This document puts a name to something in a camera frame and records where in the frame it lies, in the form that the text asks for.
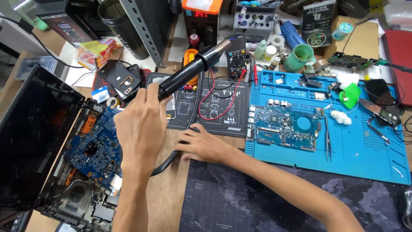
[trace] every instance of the digital multimeter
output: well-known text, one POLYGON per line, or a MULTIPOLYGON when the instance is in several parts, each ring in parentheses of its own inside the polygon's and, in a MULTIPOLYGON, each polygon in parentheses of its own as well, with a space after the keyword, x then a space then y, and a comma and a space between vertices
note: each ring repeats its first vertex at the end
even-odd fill
POLYGON ((230 40, 232 45, 226 51, 227 69, 229 77, 236 78, 238 74, 242 73, 242 69, 246 69, 246 40, 243 34, 237 34, 226 37, 230 40))

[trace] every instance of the white tape roll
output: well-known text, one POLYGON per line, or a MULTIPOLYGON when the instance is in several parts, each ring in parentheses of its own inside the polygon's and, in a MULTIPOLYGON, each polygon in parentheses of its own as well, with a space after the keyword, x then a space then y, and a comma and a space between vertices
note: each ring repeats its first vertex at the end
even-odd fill
POLYGON ((273 35, 270 38, 270 43, 275 47, 280 47, 285 43, 285 38, 281 35, 273 35))

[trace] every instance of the green cup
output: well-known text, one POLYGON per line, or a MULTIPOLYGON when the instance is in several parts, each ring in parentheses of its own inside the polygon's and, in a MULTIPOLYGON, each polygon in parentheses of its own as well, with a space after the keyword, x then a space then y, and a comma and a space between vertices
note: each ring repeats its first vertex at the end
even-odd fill
POLYGON ((313 57, 313 49, 307 44, 299 44, 286 58, 284 69, 289 73, 297 73, 313 57))

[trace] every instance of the red digital display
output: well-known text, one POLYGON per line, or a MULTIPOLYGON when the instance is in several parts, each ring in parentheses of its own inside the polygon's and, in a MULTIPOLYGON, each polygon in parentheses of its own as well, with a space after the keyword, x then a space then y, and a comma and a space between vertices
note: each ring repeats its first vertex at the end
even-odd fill
POLYGON ((207 13, 195 11, 195 12, 194 12, 194 16, 195 16, 195 17, 207 17, 207 13))

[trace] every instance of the blue circuit board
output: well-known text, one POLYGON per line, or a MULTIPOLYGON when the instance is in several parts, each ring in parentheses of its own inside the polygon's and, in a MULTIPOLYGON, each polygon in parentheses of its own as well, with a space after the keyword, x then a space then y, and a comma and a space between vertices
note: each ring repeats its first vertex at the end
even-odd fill
POLYGON ((316 151, 320 113, 294 111, 290 103, 273 99, 264 107, 251 105, 249 110, 247 140, 316 151))
MULTIPOLYGON (((321 130, 319 130, 316 139, 315 151, 293 149, 279 145, 280 141, 275 140, 274 136, 266 139, 270 140, 271 144, 261 143, 256 138, 257 131, 254 131, 255 137, 246 140, 245 150, 247 154, 270 163, 385 182, 411 184, 405 143, 401 140, 403 139, 403 134, 398 133, 400 139, 392 128, 380 126, 376 120, 373 120, 371 125, 390 140, 388 145, 385 140, 368 126, 368 119, 372 112, 361 104, 348 109, 339 100, 339 95, 334 91, 331 92, 330 97, 326 97, 328 86, 336 82, 336 79, 312 78, 312 80, 318 81, 321 84, 316 88, 305 86, 300 81, 300 78, 303 76, 298 73, 265 70, 261 71, 258 76, 258 85, 253 83, 250 88, 250 104, 253 106, 261 106, 268 109, 268 101, 272 99, 288 102, 293 111, 306 114, 318 114, 315 112, 318 107, 326 108, 323 113, 324 116, 328 117, 332 154, 331 159, 326 158, 326 123, 325 119, 320 117, 318 122, 320 122, 321 130), (352 124, 339 124, 330 116, 332 109, 348 113, 347 116, 351 119, 352 124)), ((360 98, 369 99, 367 92, 361 88, 365 87, 364 83, 360 82, 358 85, 360 98)), ((394 88, 389 87, 389 90, 392 96, 396 97, 394 88)), ((257 110, 258 108, 256 108, 255 112, 249 111, 249 113, 255 113, 256 117, 258 115, 256 113, 257 110)), ((264 122, 264 124, 272 126, 268 120, 269 118, 263 120, 269 122, 264 122)), ((401 131, 402 127, 399 125, 396 130, 401 131)), ((261 133, 265 136, 265 131, 259 131, 258 135, 262 136, 261 133)), ((297 145, 297 147, 302 145, 300 140, 297 142, 296 139, 293 144, 297 145)))
POLYGON ((116 108, 107 108, 85 136, 74 136, 70 141, 72 149, 64 154, 69 163, 93 180, 106 194, 113 192, 110 182, 115 174, 123 178, 119 154, 121 147, 113 121, 113 116, 119 112, 116 108))

